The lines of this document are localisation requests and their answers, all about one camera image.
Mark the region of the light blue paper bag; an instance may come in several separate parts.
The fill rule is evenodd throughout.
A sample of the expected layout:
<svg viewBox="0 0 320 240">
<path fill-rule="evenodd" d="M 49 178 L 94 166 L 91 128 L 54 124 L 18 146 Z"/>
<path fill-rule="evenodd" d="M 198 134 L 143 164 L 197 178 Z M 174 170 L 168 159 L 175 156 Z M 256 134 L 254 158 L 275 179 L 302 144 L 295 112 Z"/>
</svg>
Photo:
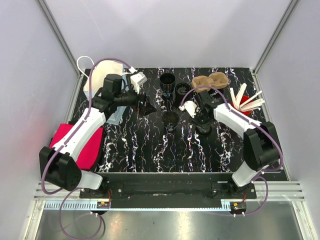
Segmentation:
<svg viewBox="0 0 320 240">
<path fill-rule="evenodd" d="M 103 86 L 104 79 L 108 74 L 117 74 L 121 76 L 122 73 L 123 65 L 114 60 L 102 60 L 93 66 L 93 70 L 87 76 L 87 82 L 83 89 L 91 105 L 84 110 L 82 116 L 74 124 L 76 128 L 97 129 L 104 125 L 104 123 L 113 125 L 119 124 L 125 111 L 125 107 L 117 107 L 115 113 L 108 116 L 104 113 L 104 110 L 108 109 L 110 103 L 102 99 L 100 95 L 95 94 L 97 94 L 98 89 Z"/>
</svg>

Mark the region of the black cup lid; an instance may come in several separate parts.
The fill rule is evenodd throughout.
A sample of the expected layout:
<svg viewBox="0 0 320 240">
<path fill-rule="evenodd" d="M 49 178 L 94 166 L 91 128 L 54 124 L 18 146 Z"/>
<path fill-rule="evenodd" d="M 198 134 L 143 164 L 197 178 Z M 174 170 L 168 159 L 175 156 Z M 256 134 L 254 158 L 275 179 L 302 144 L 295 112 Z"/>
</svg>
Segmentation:
<svg viewBox="0 0 320 240">
<path fill-rule="evenodd" d="M 213 124 L 213 121 L 210 120 L 210 121 L 207 121 L 207 122 L 201 122 L 201 121 L 196 121 L 195 122 L 195 130 L 196 132 L 201 135 L 201 136 L 209 136 L 212 132 L 212 124 Z"/>
</svg>

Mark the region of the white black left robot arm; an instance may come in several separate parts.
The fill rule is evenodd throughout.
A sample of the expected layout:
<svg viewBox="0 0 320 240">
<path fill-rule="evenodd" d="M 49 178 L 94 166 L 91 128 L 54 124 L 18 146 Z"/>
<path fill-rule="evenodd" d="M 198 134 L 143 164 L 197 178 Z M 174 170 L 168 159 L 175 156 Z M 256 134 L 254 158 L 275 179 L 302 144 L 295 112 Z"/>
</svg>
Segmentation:
<svg viewBox="0 0 320 240">
<path fill-rule="evenodd" d="M 123 85 L 123 81 L 118 74 L 106 75 L 103 86 L 97 90 L 90 106 L 71 130 L 53 147 L 45 146 L 40 150 L 41 188 L 45 194 L 50 194 L 45 188 L 45 182 L 69 192 L 90 189 L 97 198 L 103 198 L 108 193 L 108 186 L 101 175 L 78 167 L 77 160 L 81 151 L 119 107 L 131 107 L 142 117 L 156 112 L 149 96 L 140 91 L 141 85 L 147 81 L 142 72 L 132 75 L 127 85 Z"/>
</svg>

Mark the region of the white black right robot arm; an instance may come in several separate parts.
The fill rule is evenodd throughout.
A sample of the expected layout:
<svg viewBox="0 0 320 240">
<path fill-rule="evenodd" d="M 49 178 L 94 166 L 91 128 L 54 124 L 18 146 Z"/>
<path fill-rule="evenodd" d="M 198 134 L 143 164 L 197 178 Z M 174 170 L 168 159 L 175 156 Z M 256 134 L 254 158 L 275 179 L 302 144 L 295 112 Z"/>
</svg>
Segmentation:
<svg viewBox="0 0 320 240">
<path fill-rule="evenodd" d="M 243 163 L 232 174 L 227 185 L 228 195 L 239 198 L 245 186 L 254 181 L 278 161 L 283 161 L 280 141 L 275 125 L 271 122 L 254 120 L 235 110 L 224 97 L 212 98 L 207 91 L 196 94 L 196 102 L 186 101 L 180 109 L 190 115 L 199 135 L 211 133 L 212 124 L 219 122 L 242 138 Z"/>
</svg>

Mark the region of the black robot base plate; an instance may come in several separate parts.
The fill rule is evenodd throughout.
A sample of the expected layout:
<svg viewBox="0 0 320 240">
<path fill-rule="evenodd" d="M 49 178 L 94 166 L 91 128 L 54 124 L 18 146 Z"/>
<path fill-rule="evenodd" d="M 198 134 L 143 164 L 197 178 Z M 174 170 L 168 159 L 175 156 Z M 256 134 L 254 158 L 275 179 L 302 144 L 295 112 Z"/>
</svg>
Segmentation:
<svg viewBox="0 0 320 240">
<path fill-rule="evenodd" d="M 205 211 L 223 209 L 222 200 L 254 200 L 252 183 L 243 187 L 232 182 L 231 173 L 104 173 L 103 190 L 86 189 L 82 199 L 106 199 L 111 191 L 113 210 Z"/>
</svg>

